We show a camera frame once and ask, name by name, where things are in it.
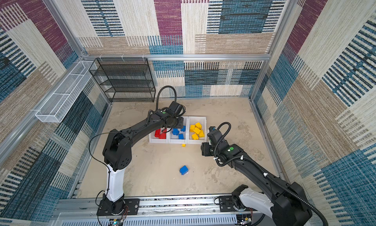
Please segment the long red lego brick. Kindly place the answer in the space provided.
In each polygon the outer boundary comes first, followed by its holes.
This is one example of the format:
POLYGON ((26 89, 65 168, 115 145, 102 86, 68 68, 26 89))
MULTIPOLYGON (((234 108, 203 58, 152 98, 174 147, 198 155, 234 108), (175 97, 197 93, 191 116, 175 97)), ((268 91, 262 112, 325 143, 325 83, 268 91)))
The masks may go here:
POLYGON ((158 130, 155 131, 155 133, 154 133, 154 137, 155 137, 155 138, 159 138, 159 137, 160 137, 160 134, 161 134, 161 130, 158 129, 158 130))

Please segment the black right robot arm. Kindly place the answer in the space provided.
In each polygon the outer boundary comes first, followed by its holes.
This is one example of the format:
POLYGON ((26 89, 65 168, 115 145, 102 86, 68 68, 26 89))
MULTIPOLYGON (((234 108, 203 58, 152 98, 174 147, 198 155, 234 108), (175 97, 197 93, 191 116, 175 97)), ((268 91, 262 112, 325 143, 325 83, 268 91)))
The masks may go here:
POLYGON ((273 175, 237 144, 229 144, 216 127, 210 127, 208 141, 202 143, 203 156, 212 156, 219 167, 228 165, 245 175, 260 190, 254 192, 246 185, 232 192, 235 210, 255 209, 273 220, 277 226, 303 226, 313 215, 302 186, 273 175))

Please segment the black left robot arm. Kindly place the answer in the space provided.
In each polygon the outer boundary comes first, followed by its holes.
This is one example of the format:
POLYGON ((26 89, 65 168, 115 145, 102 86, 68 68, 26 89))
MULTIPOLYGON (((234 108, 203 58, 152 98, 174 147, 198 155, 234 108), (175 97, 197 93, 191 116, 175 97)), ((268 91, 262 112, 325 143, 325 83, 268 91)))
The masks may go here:
POLYGON ((171 102, 168 107, 150 110, 147 118, 130 128, 111 130, 102 152, 108 169, 107 188, 99 203, 97 216, 118 216, 128 208, 124 200, 124 172, 132 160, 132 147, 156 130, 182 128, 186 108, 171 102))

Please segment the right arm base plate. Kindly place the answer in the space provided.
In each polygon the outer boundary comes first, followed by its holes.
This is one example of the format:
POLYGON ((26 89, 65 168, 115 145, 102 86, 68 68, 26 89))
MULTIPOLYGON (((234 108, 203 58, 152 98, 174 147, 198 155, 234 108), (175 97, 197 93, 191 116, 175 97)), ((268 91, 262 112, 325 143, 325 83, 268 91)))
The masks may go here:
POLYGON ((250 212, 236 196, 219 196, 214 203, 219 206, 220 212, 250 212))

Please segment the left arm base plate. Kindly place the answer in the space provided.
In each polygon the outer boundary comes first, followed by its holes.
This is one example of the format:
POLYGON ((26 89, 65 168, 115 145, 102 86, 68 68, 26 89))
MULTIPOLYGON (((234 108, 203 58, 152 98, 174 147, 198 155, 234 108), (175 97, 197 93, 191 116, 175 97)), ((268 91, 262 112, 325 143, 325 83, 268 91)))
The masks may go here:
POLYGON ((97 216, 125 216, 137 215, 140 199, 123 199, 112 202, 107 198, 101 200, 97 216))

